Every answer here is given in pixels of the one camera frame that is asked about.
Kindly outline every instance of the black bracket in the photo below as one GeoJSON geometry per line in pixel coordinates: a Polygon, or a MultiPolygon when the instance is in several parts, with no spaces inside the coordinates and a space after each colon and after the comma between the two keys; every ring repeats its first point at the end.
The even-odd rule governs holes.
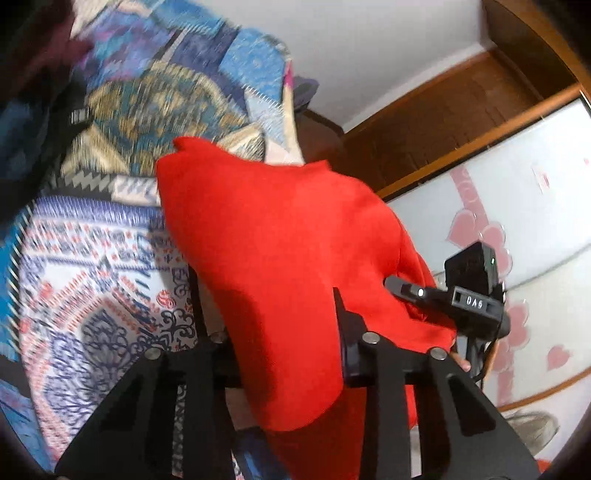
{"type": "Polygon", "coordinates": [[[337,289],[335,305],[346,352],[343,379],[349,387],[368,389],[359,480],[411,478],[405,385],[414,386],[421,479],[538,478],[523,442],[445,350],[411,352],[368,332],[363,318],[345,309],[337,289]]]}
{"type": "Polygon", "coordinates": [[[151,348],[115,385],[56,466],[75,480],[177,479],[172,476],[175,406],[186,386],[183,477],[233,480],[234,429],[225,387],[239,387],[231,344],[201,337],[181,352],[151,348]]]}

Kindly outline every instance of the pink heart decal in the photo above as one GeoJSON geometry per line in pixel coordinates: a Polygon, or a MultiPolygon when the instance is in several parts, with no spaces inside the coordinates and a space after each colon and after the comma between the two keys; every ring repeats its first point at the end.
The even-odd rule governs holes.
{"type": "Polygon", "coordinates": [[[530,330],[525,326],[530,316],[530,307],[522,300],[508,306],[507,314],[511,319],[511,333],[506,338],[508,346],[513,350],[521,349],[530,341],[530,330]]]}
{"type": "Polygon", "coordinates": [[[548,372],[563,367],[569,361],[570,352],[562,345],[554,345],[546,356],[548,372]]]}
{"type": "Polygon", "coordinates": [[[476,229],[476,215],[466,209],[457,212],[447,240],[460,248],[466,248],[480,240],[480,233],[476,229]]]}

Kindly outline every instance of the blue patterned fabric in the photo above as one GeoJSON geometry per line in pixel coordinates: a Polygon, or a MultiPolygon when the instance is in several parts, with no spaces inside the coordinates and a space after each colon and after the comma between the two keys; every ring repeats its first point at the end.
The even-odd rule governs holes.
{"type": "Polygon", "coordinates": [[[19,215],[18,218],[17,223],[10,227],[0,247],[0,273],[2,273],[2,281],[0,281],[0,355],[5,356],[12,362],[18,360],[18,354],[13,346],[15,343],[10,332],[13,331],[15,335],[18,332],[15,331],[10,322],[16,310],[14,310],[14,302],[9,295],[10,285],[7,280],[10,279],[13,283],[16,281],[10,271],[16,271],[11,258],[13,258],[14,249],[17,247],[18,224],[22,219],[22,215],[19,215]]]}
{"type": "Polygon", "coordinates": [[[15,387],[0,380],[0,408],[31,456],[43,469],[52,471],[55,464],[47,454],[31,399],[23,397],[15,387]]]}
{"type": "Polygon", "coordinates": [[[250,90],[246,90],[245,99],[249,118],[259,124],[270,139],[285,148],[285,118],[281,105],[250,90]]]}
{"type": "Polygon", "coordinates": [[[219,64],[238,30],[224,25],[214,38],[199,33],[188,33],[174,51],[171,62],[212,79],[223,94],[246,112],[244,88],[219,71],[219,64]]]}
{"type": "Polygon", "coordinates": [[[281,102],[285,58],[269,37],[254,28],[243,28],[230,45],[220,71],[242,86],[281,102]]]}
{"type": "Polygon", "coordinates": [[[104,11],[84,33],[95,47],[78,65],[89,91],[109,80],[140,76],[172,35],[151,18],[116,9],[104,11]]]}
{"type": "Polygon", "coordinates": [[[197,72],[205,66],[219,66],[228,48],[238,35],[238,29],[224,24],[213,38],[189,32],[173,54],[172,62],[197,72]]]}
{"type": "Polygon", "coordinates": [[[187,0],[164,0],[152,15],[167,28],[189,28],[213,37],[222,27],[224,20],[207,8],[187,0]]]}

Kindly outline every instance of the dark purple cloth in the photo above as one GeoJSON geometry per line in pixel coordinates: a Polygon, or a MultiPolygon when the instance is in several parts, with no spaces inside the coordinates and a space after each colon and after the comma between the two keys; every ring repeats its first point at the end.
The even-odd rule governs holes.
{"type": "MultiPolygon", "coordinates": [[[[70,69],[91,48],[86,40],[70,38],[74,24],[71,0],[53,0],[41,8],[20,43],[2,62],[0,101],[6,101],[27,89],[42,71],[50,73],[70,69]]],[[[49,97],[56,92],[39,92],[49,97]]]]}

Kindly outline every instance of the fabric pattern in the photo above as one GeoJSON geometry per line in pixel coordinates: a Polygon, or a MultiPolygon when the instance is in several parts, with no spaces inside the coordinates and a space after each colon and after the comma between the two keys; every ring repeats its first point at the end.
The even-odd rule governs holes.
{"type": "Polygon", "coordinates": [[[92,199],[39,199],[22,254],[22,359],[58,459],[148,348],[195,345],[189,274],[160,209],[92,199]]]}
{"type": "Polygon", "coordinates": [[[207,8],[187,0],[144,0],[149,7],[155,7],[152,14],[167,28],[190,28],[205,35],[214,36],[224,21],[207,8]]]}
{"type": "Polygon", "coordinates": [[[265,159],[265,135],[256,125],[248,125],[222,138],[217,146],[244,160],[265,159]]]}
{"type": "Polygon", "coordinates": [[[248,119],[229,108],[217,85],[185,67],[155,62],[140,79],[109,82],[89,97],[95,124],[133,175],[151,175],[181,135],[216,141],[248,119]]]}
{"type": "Polygon", "coordinates": [[[138,206],[160,206],[160,195],[153,177],[100,173],[80,169],[50,182],[50,194],[93,198],[138,206]]]}
{"type": "Polygon", "coordinates": [[[33,458],[43,469],[52,470],[54,463],[47,454],[31,399],[23,397],[15,387],[0,380],[0,408],[33,458]]]}
{"type": "Polygon", "coordinates": [[[219,64],[237,33],[237,28],[227,24],[224,24],[214,38],[187,32],[178,45],[171,46],[170,54],[165,54],[163,59],[166,57],[174,64],[204,73],[228,99],[246,112],[244,88],[219,70],[219,64]]]}
{"type": "Polygon", "coordinates": [[[25,222],[28,222],[26,212],[17,216],[17,221],[2,239],[0,247],[0,272],[4,279],[0,282],[0,355],[11,362],[19,360],[16,272],[25,222]]]}
{"type": "Polygon", "coordinates": [[[94,49],[79,63],[89,91],[110,80],[137,78],[173,33],[151,18],[108,8],[84,32],[94,49]]]}
{"type": "Polygon", "coordinates": [[[243,28],[228,49],[220,70],[276,103],[281,102],[285,58],[278,41],[254,28],[243,28]]]}
{"type": "Polygon", "coordinates": [[[271,140],[285,148],[283,108],[250,89],[246,89],[245,98],[250,119],[258,124],[271,140]]]}
{"type": "Polygon", "coordinates": [[[129,173],[129,165],[96,125],[79,134],[61,165],[66,176],[80,169],[103,173],[129,173]]]}
{"type": "MultiPolygon", "coordinates": [[[[77,0],[76,11],[75,28],[86,24],[81,38],[95,44],[76,67],[89,83],[93,124],[75,133],[48,196],[7,225],[12,236],[0,246],[8,279],[0,286],[0,353],[21,368],[22,352],[50,466],[147,348],[196,341],[186,263],[150,177],[155,161],[179,135],[252,161],[265,160],[269,142],[281,150],[290,129],[295,138],[283,86],[288,52],[273,37],[186,0],[77,0]],[[246,89],[256,97],[250,105],[246,89]]],[[[179,392],[178,425],[182,415],[179,392]]],[[[171,470],[181,476],[178,425],[171,470]]],[[[250,472],[244,456],[233,464],[239,480],[274,480],[260,466],[250,472]]]]}

